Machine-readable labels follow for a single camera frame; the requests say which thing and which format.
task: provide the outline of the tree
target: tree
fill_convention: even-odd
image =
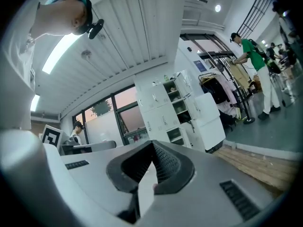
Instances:
[[[101,103],[98,103],[97,105],[93,106],[91,108],[94,115],[97,117],[109,112],[112,108],[112,105],[108,102],[108,100],[105,100]]]

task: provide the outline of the white pants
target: white pants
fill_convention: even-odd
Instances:
[[[269,114],[271,103],[274,107],[279,107],[279,99],[276,94],[276,91],[274,89],[274,86],[272,85],[269,77],[269,71],[267,66],[262,67],[260,70],[258,70],[258,76],[260,79],[260,83],[262,86],[262,91],[264,94],[264,110],[263,112]]]

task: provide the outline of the ceiling light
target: ceiling light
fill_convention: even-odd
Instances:
[[[34,96],[34,98],[32,100],[32,104],[30,105],[30,111],[36,111],[39,98],[40,98],[40,96],[37,94]]]
[[[215,10],[216,12],[220,12],[221,6],[218,4],[217,6],[215,6],[214,10]]]
[[[59,61],[61,56],[66,52],[66,50],[77,40],[81,35],[69,34],[65,35],[56,47],[53,49],[50,56],[47,58],[46,63],[44,64],[42,71],[50,74],[56,63]]]

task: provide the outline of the sneaker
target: sneaker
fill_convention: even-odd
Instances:
[[[277,112],[277,111],[280,111],[280,110],[281,110],[281,107],[276,108],[276,107],[272,106],[271,109],[270,109],[270,113]]]
[[[258,118],[260,119],[260,120],[266,120],[267,118],[269,118],[269,114],[267,114],[267,113],[265,113],[265,112],[262,112],[259,116],[258,116]]]

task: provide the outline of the man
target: man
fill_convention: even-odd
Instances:
[[[281,57],[279,56],[279,55],[277,55],[276,53],[275,53],[275,51],[274,51],[274,48],[275,48],[275,43],[271,43],[270,44],[270,47],[269,48],[267,48],[267,53],[266,53],[266,55],[268,56],[268,57],[270,57],[273,61],[275,61],[276,59],[280,59]]]
[[[273,11],[279,15],[279,25],[281,37],[285,45],[289,45],[303,67],[303,53],[301,49],[301,41],[296,32],[296,29],[290,20],[288,14],[289,10],[284,9],[278,2],[273,2]]]
[[[72,127],[71,137],[74,137],[75,141],[78,142],[80,145],[82,145],[82,143],[79,134],[82,130],[82,123],[80,121],[76,121]]]
[[[232,63],[242,64],[247,62],[248,58],[250,58],[253,67],[258,73],[264,94],[264,110],[258,118],[260,120],[265,120],[269,117],[269,113],[281,110],[276,91],[270,81],[268,68],[263,61],[262,56],[255,51],[253,44],[249,40],[242,39],[238,33],[232,33],[231,39],[238,45],[242,44],[243,47],[243,55]]]
[[[26,0],[14,15],[0,47],[0,128],[29,130],[35,95],[35,41],[43,35],[85,33],[92,23],[90,0]]]

